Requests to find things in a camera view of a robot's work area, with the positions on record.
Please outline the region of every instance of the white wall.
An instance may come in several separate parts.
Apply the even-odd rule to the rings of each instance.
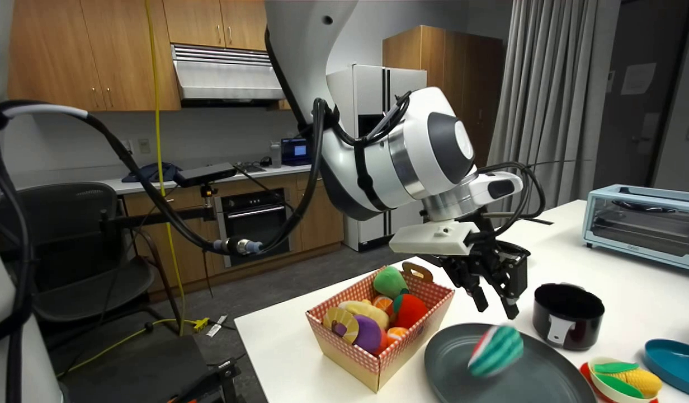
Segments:
[[[689,190],[689,43],[653,186]]]
[[[327,69],[380,63],[383,40],[416,25],[508,36],[510,0],[360,0],[333,45]],[[152,137],[150,114],[98,114],[121,139]],[[125,168],[96,134],[65,119],[18,119],[4,132],[4,159],[18,184],[121,177]],[[181,166],[264,157],[295,134],[289,112],[264,107],[181,110],[163,114],[166,161]]]

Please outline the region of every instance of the office chair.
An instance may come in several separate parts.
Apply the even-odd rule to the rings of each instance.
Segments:
[[[157,275],[166,284],[174,318],[181,320],[157,253],[152,260],[134,253],[132,233],[110,224],[121,213],[119,195],[110,186],[54,184],[18,195],[36,249],[31,307],[43,331],[49,325],[58,329],[81,325],[76,334],[69,334],[67,340],[72,340],[94,329],[83,325],[103,325],[134,311],[161,318],[148,307],[148,289]],[[13,208],[2,202],[0,251],[4,262],[9,262],[9,251],[18,251],[18,240]],[[45,336],[49,349],[65,343],[65,338],[49,340],[49,331]]]

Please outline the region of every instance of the kitchen cabinet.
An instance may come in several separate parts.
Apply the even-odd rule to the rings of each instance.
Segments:
[[[166,0],[170,43],[264,49],[264,0]]]
[[[427,69],[427,85],[450,99],[472,139],[474,161],[483,166],[499,107],[503,43],[421,25],[385,38],[383,63]]]
[[[259,177],[257,181],[271,190],[282,188],[291,206],[300,204],[300,199],[304,197],[304,188],[306,188],[306,175]],[[215,197],[233,197],[233,195],[262,193],[259,184],[253,184],[248,179],[235,179],[235,181],[215,184],[213,188],[217,190]],[[195,208],[206,206],[199,188],[170,190],[168,202],[174,210],[195,210]],[[125,195],[123,204],[125,204],[125,213],[132,217],[157,213],[150,197],[143,193]],[[186,224],[195,233],[199,233],[204,240],[221,237],[217,219],[192,217],[192,219],[186,219]],[[170,257],[166,224],[141,226],[141,231],[148,233],[148,237],[157,244],[168,282],[172,289],[177,289],[177,275],[174,275],[174,264]],[[183,240],[174,228],[172,228],[172,237],[174,237],[174,255],[177,255],[179,275],[181,275],[183,287],[190,291],[190,289],[208,287],[208,278],[210,278],[210,284],[219,284],[219,282],[237,280],[244,275],[255,275],[262,271],[280,269],[284,264],[293,264],[304,257],[329,253],[338,249],[345,240],[345,215],[331,206],[324,184],[318,184],[309,210],[304,213],[302,222],[295,226],[291,235],[291,251],[282,255],[262,257],[255,262],[244,262],[237,266],[228,266],[228,260],[215,253],[206,253],[206,264],[204,264],[204,253],[195,244]],[[163,284],[154,284],[152,296],[161,296],[161,293],[163,293]]]
[[[38,99],[85,110],[177,110],[161,0],[150,0],[154,85],[145,2],[16,0],[9,99]]]

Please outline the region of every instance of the gray plate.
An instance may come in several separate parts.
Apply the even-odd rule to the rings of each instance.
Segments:
[[[553,347],[521,334],[523,356],[501,374],[476,378],[468,360],[490,325],[454,325],[438,331],[425,352],[425,372],[441,403],[555,401],[595,403],[584,376]]]

